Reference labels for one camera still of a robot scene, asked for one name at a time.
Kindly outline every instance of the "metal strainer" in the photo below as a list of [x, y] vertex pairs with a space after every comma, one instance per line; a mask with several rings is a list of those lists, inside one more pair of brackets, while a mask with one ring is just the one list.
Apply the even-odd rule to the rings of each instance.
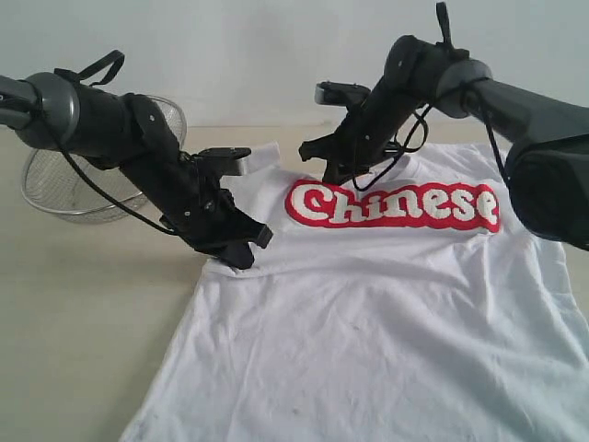
[[[182, 109], [167, 99], [149, 98], [162, 111], [182, 147], [187, 130]], [[99, 170], [82, 157], [72, 158], [91, 180], [120, 203], [136, 210], [147, 202], [118, 169]], [[96, 224], [127, 215], [83, 182], [60, 152], [33, 150], [23, 168], [21, 191], [30, 205], [66, 221]]]

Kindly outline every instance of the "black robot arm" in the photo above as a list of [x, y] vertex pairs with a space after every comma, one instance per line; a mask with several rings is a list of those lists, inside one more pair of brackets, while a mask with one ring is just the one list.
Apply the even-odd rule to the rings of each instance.
[[272, 233], [236, 208], [220, 178], [239, 174], [249, 149], [180, 151], [157, 105], [144, 95], [121, 97], [81, 80], [111, 65], [106, 84], [121, 67], [112, 52], [80, 74], [56, 69], [23, 81], [0, 76], [0, 124], [27, 145], [79, 155], [99, 169], [121, 172], [162, 212], [157, 227], [195, 250], [239, 269], [253, 263], [249, 243], [266, 247]]
[[485, 123], [493, 144], [492, 131], [513, 143], [504, 166], [496, 157], [523, 224], [542, 238], [587, 249], [589, 109], [494, 81], [486, 64], [453, 46], [444, 3], [437, 13], [444, 40], [401, 37], [372, 91], [318, 85], [317, 103], [345, 105], [348, 114], [333, 134], [303, 143], [301, 158], [326, 159], [323, 180], [341, 184], [406, 153], [389, 140], [418, 108], [434, 107], [452, 118], [473, 115]]

